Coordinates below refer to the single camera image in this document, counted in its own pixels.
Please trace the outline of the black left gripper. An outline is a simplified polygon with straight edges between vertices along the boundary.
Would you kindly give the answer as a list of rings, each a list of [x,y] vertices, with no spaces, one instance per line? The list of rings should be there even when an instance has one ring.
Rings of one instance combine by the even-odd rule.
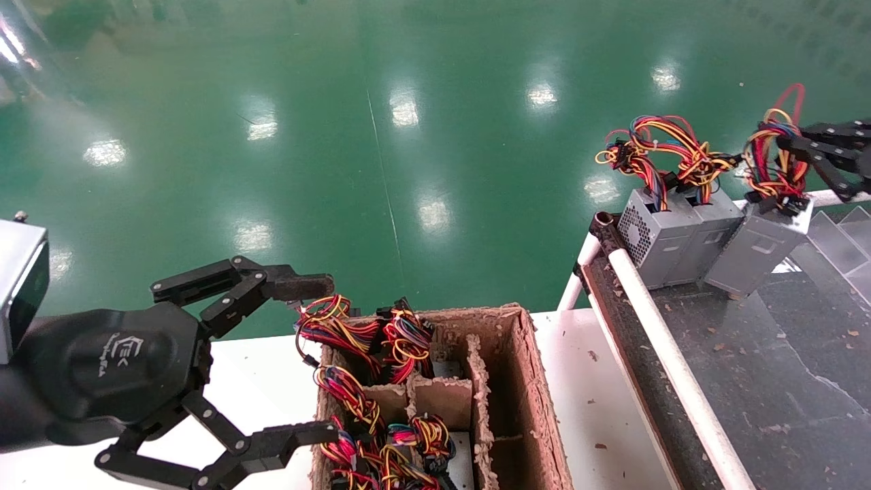
[[[145,310],[98,309],[40,317],[2,366],[3,453],[118,438],[95,459],[116,480],[156,489],[233,489],[282,470],[303,446],[339,440],[338,425],[310,421],[244,435],[203,397],[221,339],[269,300],[303,303],[332,295],[329,274],[243,255],[160,279]],[[214,297],[200,320],[186,305]],[[191,416],[224,447],[203,469],[139,454]]]

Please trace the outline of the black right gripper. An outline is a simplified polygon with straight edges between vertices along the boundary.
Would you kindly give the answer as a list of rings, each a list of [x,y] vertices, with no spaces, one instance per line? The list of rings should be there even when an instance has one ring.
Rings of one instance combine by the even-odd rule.
[[[869,120],[817,122],[802,127],[802,136],[778,137],[778,148],[811,165],[842,202],[870,192]]]

